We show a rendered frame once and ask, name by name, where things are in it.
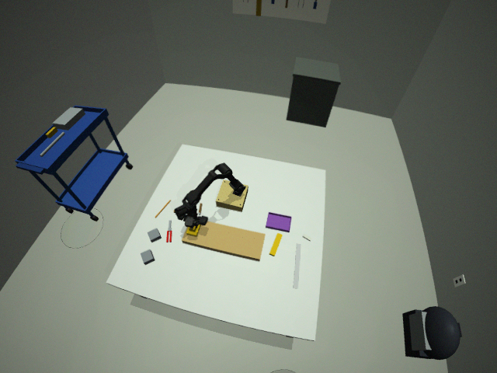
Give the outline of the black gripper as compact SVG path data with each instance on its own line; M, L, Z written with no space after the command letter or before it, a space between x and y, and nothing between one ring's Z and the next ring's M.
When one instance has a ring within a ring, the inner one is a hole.
M208 217L204 217L204 216L197 216L197 212L188 212L187 213L189 216L192 216L194 215L195 218L196 218L196 228L198 225L206 225L207 221L208 221ZM186 221L186 214L184 214L183 216L181 217L177 217L178 220L183 220L183 221Z

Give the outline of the tan rectangular wooden panel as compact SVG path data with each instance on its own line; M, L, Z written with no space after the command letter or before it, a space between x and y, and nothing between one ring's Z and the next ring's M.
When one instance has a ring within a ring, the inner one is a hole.
M212 221L200 226L197 237L187 235L188 228L182 243L260 262L265 233L219 225Z

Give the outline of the purple shallow tray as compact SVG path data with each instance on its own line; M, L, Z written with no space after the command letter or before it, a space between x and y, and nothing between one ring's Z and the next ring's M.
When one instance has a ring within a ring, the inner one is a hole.
M272 228L283 232L290 232L291 217L269 212L266 228Z

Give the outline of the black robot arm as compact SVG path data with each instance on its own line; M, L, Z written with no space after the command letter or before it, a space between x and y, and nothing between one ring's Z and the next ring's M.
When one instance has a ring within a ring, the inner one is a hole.
M215 170L218 170L221 174L216 174ZM233 173L232 170L224 162L216 165L214 169L208 172L207 176L200 183L200 185L195 190L191 190L185 196L185 198L182 201L183 205L176 207L174 209L176 216L179 218L184 214L187 214L188 212L196 212L196 206L200 202L202 194L209 187L209 185L211 185L212 182L217 179L228 178L230 181L229 185L234 190L233 194L241 196L245 189L245 186L239 180L235 179L232 173ZM186 200L188 202L186 202ZM196 218L194 215L192 216L189 216L188 214L186 215L185 226L190 228L196 226Z

